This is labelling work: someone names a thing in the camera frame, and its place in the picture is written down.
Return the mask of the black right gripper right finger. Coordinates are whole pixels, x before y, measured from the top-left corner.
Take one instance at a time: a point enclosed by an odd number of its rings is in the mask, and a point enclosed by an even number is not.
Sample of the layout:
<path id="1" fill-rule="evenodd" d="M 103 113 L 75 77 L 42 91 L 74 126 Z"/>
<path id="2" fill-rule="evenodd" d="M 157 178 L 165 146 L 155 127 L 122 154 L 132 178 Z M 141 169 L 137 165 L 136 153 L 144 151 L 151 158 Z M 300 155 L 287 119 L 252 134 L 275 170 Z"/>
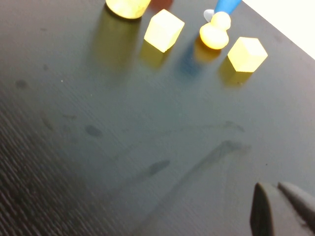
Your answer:
<path id="1" fill-rule="evenodd" d="M 304 220 L 308 229 L 315 233 L 315 198 L 290 182 L 279 182 L 278 189 Z"/>

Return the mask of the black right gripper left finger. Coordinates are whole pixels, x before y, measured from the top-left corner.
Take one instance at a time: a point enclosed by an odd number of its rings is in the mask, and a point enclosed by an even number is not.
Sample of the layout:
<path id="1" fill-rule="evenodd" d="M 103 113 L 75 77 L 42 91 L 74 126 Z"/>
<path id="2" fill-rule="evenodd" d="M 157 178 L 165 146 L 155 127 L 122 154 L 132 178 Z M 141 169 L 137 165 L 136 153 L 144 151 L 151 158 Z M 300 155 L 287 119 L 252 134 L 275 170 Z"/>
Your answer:
<path id="1" fill-rule="evenodd" d="M 257 183 L 254 188 L 250 226 L 253 236 L 311 236 L 304 220 L 278 189 Z"/>

